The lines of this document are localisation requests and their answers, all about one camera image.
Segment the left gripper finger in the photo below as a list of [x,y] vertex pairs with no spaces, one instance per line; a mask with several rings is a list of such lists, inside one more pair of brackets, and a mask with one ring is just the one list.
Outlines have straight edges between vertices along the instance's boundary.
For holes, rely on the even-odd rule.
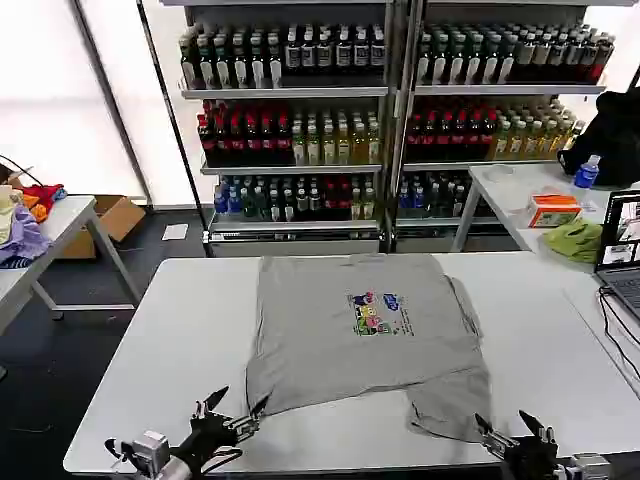
[[265,416],[265,408],[268,398],[262,398],[249,412],[248,415],[226,420],[223,426],[231,431],[237,440],[247,440],[258,430],[262,418]]
[[207,398],[203,401],[196,402],[196,410],[192,414],[192,419],[204,419],[208,415],[212,415],[215,413],[215,408],[221,402],[221,400],[225,397],[229,390],[228,386],[225,386],[219,390],[211,393]]

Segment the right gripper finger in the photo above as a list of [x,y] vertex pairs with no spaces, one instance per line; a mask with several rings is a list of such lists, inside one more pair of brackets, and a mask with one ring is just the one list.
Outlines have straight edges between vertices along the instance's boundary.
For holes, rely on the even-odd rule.
[[551,426],[544,426],[535,416],[524,410],[519,411],[519,416],[530,432],[529,435],[519,437],[519,440],[528,445],[556,445],[555,432]]
[[482,445],[485,449],[497,458],[506,458],[519,443],[495,430],[492,424],[484,419],[480,414],[475,413],[474,418],[482,437]]

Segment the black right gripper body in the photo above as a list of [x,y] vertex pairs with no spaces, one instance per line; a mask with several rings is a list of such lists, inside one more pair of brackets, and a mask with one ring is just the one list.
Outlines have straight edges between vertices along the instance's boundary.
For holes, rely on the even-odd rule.
[[520,438],[505,449],[503,462],[509,479],[556,479],[556,443]]

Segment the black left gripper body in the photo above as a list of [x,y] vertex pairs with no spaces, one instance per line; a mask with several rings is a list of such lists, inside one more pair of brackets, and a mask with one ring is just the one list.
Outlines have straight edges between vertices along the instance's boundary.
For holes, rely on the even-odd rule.
[[187,465],[204,465],[221,447],[238,444],[236,431],[228,426],[230,421],[230,417],[216,413],[192,418],[191,433],[180,445],[170,448],[171,455]]

